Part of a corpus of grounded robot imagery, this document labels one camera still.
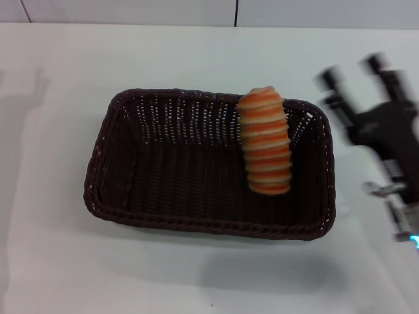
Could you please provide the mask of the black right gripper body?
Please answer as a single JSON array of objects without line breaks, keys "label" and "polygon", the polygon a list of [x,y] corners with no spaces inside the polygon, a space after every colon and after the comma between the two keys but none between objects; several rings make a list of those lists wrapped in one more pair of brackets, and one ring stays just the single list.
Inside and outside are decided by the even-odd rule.
[{"label": "black right gripper body", "polygon": [[388,101],[359,113],[348,132],[350,141],[373,149],[380,157],[417,157],[413,122],[418,109],[411,101]]}]

